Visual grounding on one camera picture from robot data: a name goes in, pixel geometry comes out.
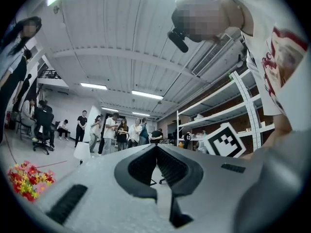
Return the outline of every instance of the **office chair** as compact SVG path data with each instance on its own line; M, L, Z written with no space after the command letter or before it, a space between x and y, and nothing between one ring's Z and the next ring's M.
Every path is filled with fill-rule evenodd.
M54 115L52 113L48 113L45 110L38 109L38 111L35 114L35 118L37 120L36 125L36 136L39 140L39 142L34 142L34 151L37 148L41 148L42 150L46 151L46 155L49 155L49 151L54 151L54 149L47 145L46 140L50 138L50 130L51 130L51 124L54 119Z

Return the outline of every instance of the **white t-shirt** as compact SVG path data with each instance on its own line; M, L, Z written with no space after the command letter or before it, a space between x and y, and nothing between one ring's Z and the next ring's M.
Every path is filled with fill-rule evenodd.
M239 0L254 21L253 37L243 33L247 66L255 78L265 115L283 113L293 130L311 125L309 42L282 0Z
M105 125L115 125L115 124L116 122L111 117L109 117L107 118ZM115 138L114 128L105 127L103 138L114 139Z

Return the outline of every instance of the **person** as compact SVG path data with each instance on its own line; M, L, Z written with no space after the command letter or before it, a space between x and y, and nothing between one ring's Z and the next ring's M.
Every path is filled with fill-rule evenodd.
M162 129L155 130L151 133L150 143L160 143L163 139Z
M82 111L82 116L78 117L78 125L77 125L77 130L76 130L76 142L75 142L74 147L77 147L77 144L79 141L80 142L83 141L86 123L87 123L86 115L87 115L87 111L84 110L84 111Z
M30 17L10 24L0 44L0 88L14 72L23 56L26 43L41 29L39 17Z
M149 134L147 131L146 124L147 124L147 119L143 118L142 119L142 125L141 125L141 132L139 134L138 146L149 144Z
M293 108L288 96L281 96L285 83L290 83L291 88L286 86L289 90L298 92L299 84L289 79L294 72L296 77L304 77L309 69L304 58L309 44L291 11L280 0L176 0L172 20L179 33L195 42L219 42L218 36L229 27L241 30L248 48L246 64L255 78L264 114L273 116L275 126L263 148L289 134L292 125L297 130L310 126L306 120L310 118L309 111Z
M128 148L137 147L138 146L139 134L141 132L140 122L141 122L141 120L139 118L137 118L135 120L135 124L133 124L130 127L130 130L128 132L128 135L129 135L129 140L128 140L128 143L127 143L127 147Z
M27 72L27 60L30 60L32 57L32 54L30 50L26 49L24 51L24 55L17 66L17 68L14 70L12 75L9 76L7 82L3 85L3 87L0 89L0 101L1 101L1 108L0 108L0 142L2 142L3 139L3 127L4 127L4 118L5 118L5 111L8 106L9 100L11 96L14 93L14 90L17 88L16 94L13 98L13 104L17 103L17 97L23 92L22 87L24 86L24 79Z
M126 149L126 135L128 134L128 126L125 118L122 119L121 124L118 127L117 132L117 142L118 142L118 151Z
M29 79L31 79L31 77L32 77L32 75L29 73L27 78L24 80L24 82L19 82L19 86L18 86L18 89L16 91L16 95L13 99L14 106L13 106L12 111L18 112L20 101L30 86Z
M116 124L116 120L119 118L118 113L114 113L112 117L107 118L104 130L104 154L111 153L111 140L115 137L115 130L118 128L118 124Z
M21 109L21 123L31 127L31 137L33 142L38 142L39 140L35 136L35 99L26 100L23 103Z
M97 142L97 138L99 137L100 134L100 129L102 127L101 125L101 115L98 115L95 118L94 124L91 125L91 129L90 129L90 136L91 136L91 140L89 142L89 151L91 153L94 153L93 149L95 148L96 142Z
M62 135L65 133L65 140L68 141L68 129L66 125L68 124L68 120L65 119L64 121L60 121L58 126L57 126L57 131L58 131L58 139L62 140Z

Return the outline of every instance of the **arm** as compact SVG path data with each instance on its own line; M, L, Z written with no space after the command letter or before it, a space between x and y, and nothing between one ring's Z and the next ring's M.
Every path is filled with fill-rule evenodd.
M6 71L5 75L0 80L0 88L3 87L5 82L8 80L9 76L11 75L11 72L9 70Z
M14 96L14 98L13 98L13 104L15 104L16 101L17 101L17 97L18 97L18 95L19 95L19 93L20 93L20 90L21 90L21 88L22 88L22 86L23 86L23 83L24 83L24 81L19 81L19 85L18 85L16 94L15 94L15 96Z

